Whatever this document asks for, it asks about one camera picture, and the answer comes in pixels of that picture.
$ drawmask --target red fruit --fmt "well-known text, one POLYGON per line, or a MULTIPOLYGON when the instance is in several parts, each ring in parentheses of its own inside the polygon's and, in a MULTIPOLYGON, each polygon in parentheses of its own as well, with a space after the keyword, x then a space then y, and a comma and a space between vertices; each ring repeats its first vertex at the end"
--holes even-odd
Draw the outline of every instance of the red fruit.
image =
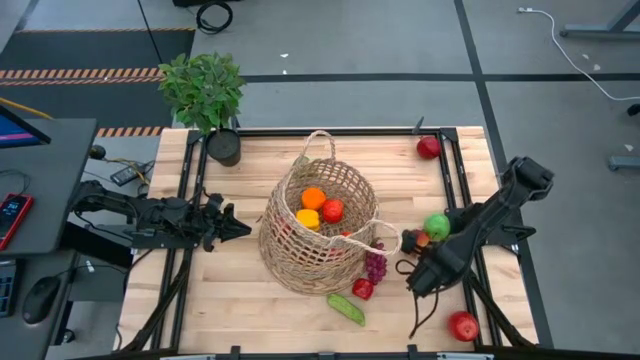
POLYGON ((329 250, 330 257, 337 257, 342 255, 344 255, 344 249, 331 248, 331 250, 329 250))
POLYGON ((342 220, 344 204, 340 200, 327 200, 322 205, 322 218, 329 224, 336 224, 342 220))
POLYGON ((418 239, 416 240, 416 245, 425 247, 429 245, 429 241, 431 241, 431 239, 429 239, 429 235, 425 234, 424 231, 420 231, 418 239))
POLYGON ((478 321, 466 311, 458 311, 449 317, 449 332, 459 341, 473 341, 479 329, 478 321))
POLYGON ((373 295, 373 283, 369 281, 369 279, 358 279, 353 284, 351 292, 357 297, 369 300, 371 295, 373 295))
POLYGON ((416 146, 418 154, 423 159, 434 159, 440 156, 440 143, 433 136, 423 136, 416 146))

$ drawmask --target computer mouse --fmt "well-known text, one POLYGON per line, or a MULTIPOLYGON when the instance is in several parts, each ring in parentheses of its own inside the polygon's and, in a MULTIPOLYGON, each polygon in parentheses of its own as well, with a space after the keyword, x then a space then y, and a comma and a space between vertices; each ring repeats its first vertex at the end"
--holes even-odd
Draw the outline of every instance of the computer mouse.
POLYGON ((33 285, 22 304, 22 318, 27 324, 37 324, 49 315, 58 288, 60 279, 57 276, 43 277, 33 285))

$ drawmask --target orange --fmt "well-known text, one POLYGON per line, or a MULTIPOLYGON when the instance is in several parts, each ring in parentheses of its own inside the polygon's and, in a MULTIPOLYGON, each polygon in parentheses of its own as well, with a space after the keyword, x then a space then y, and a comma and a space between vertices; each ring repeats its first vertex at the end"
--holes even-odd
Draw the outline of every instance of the orange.
POLYGON ((325 201, 327 196, 318 188, 308 188, 302 193, 302 207, 305 209, 318 211, 325 201))

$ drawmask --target red apple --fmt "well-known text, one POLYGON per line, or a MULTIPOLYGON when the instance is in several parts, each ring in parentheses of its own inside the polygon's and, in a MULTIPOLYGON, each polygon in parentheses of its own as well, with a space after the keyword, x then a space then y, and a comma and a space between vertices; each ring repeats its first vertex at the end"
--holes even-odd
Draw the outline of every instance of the red apple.
POLYGON ((416 146, 418 154, 423 159, 435 159, 440 156, 440 143, 433 136, 423 136, 416 146))
POLYGON ((449 317, 449 332, 459 341, 473 341, 479 330, 478 321, 466 311, 458 311, 449 317))

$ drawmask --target green pea pod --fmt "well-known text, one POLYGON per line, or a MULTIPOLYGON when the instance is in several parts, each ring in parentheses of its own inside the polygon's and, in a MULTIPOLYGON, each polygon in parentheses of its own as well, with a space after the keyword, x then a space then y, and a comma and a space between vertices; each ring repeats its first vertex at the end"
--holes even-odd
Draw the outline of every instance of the green pea pod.
POLYGON ((338 294, 329 294, 327 296, 327 303, 332 308, 336 309, 342 315, 348 317, 352 321, 355 321, 360 326, 364 326, 364 313, 358 309, 344 296, 338 294))

